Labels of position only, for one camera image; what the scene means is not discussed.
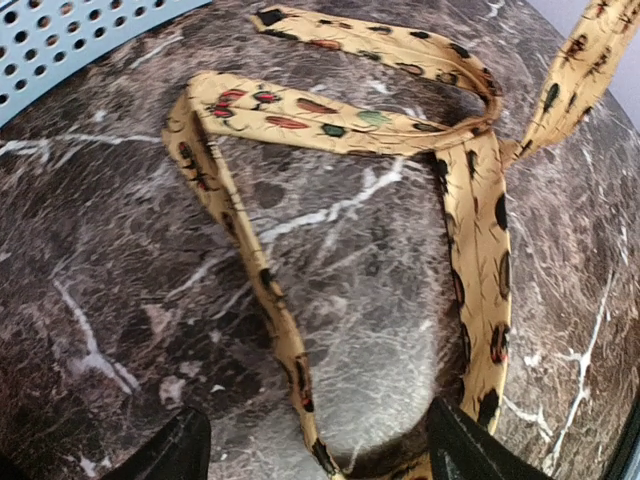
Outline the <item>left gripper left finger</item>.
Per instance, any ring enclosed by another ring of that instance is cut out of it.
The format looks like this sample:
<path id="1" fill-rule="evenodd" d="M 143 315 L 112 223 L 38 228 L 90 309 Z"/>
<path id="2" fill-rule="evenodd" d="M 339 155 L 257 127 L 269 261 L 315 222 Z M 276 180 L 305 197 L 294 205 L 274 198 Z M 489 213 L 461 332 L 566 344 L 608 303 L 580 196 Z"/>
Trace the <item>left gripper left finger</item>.
<path id="1" fill-rule="evenodd" d="M 184 407 L 102 479 L 207 479 L 210 454 L 209 418 L 198 409 Z"/>

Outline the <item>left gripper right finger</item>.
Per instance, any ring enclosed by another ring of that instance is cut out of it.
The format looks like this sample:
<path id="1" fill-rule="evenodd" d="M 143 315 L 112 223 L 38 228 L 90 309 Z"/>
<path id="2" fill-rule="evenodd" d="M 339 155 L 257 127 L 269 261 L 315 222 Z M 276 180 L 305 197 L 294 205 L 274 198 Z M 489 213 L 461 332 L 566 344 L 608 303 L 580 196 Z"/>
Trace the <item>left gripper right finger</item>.
<path id="1" fill-rule="evenodd" d="M 442 397 L 427 410 L 427 433 L 434 479 L 550 479 Z"/>

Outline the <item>yellow beetle-pattern tie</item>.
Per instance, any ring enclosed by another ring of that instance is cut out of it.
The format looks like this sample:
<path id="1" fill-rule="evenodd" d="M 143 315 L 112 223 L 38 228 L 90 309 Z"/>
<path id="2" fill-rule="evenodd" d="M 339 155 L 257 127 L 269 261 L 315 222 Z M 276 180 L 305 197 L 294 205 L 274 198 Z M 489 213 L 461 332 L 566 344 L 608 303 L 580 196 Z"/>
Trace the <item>yellow beetle-pattern tie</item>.
<path id="1" fill-rule="evenodd" d="M 219 1 L 179 25 L 167 138 L 242 256 L 223 345 L 272 332 L 305 440 L 425 479 L 438 387 L 559 479 L 596 479 L 639 386 L 639 135 L 593 95 L 634 1 L 555 44 L 521 1 Z"/>

